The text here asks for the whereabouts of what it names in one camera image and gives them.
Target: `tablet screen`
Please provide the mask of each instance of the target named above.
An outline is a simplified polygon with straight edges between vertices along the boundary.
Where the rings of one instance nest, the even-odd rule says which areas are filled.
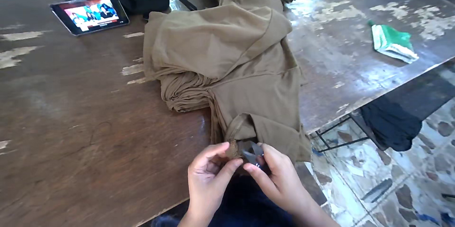
[[[51,8],[74,35],[129,23],[118,0],[78,0],[53,4]]]

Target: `terrazzo floor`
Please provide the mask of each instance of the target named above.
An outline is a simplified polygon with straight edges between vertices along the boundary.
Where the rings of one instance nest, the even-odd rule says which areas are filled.
[[[455,83],[454,73],[441,73]],[[324,153],[314,151],[307,167],[327,197],[323,209],[343,227],[455,226],[442,221],[444,213],[455,217],[455,200],[441,196],[455,194],[454,127],[455,98],[423,121],[408,151],[381,151],[369,139]],[[330,145],[365,136],[352,119],[324,134]],[[313,148],[326,148],[316,135],[311,138]],[[392,185],[377,201],[362,200],[386,179]]]

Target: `green packet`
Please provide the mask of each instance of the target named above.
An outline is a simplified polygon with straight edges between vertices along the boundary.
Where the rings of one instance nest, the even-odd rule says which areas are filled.
[[[375,25],[371,21],[369,23],[372,25],[373,45],[376,51],[407,63],[419,58],[409,42],[411,34],[399,32],[388,25]]]

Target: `folded fabric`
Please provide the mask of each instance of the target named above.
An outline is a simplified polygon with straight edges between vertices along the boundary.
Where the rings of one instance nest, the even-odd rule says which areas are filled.
[[[292,160],[309,161],[299,119],[301,71],[286,41],[291,30],[280,0],[220,0],[199,11],[152,12],[145,74],[161,81],[169,109],[211,108],[212,143],[256,137]]]

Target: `hand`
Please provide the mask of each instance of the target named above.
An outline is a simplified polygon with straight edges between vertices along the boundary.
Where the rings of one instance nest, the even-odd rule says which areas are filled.
[[[270,145],[262,144],[261,147],[264,150],[264,160],[272,172],[270,177],[251,163],[245,164],[243,168],[277,206],[290,214],[299,213],[311,197],[308,198],[309,194],[300,182],[292,161]]]
[[[262,144],[264,160],[270,177],[259,167],[247,163],[243,168],[250,173],[264,194],[277,206],[295,217],[297,224],[307,227],[339,227],[312,199],[303,187],[292,161],[267,144]]]
[[[188,167],[190,205],[186,217],[199,222],[199,226],[210,222],[232,175],[243,163],[242,159],[228,161],[225,154],[228,148],[229,142],[210,145]]]

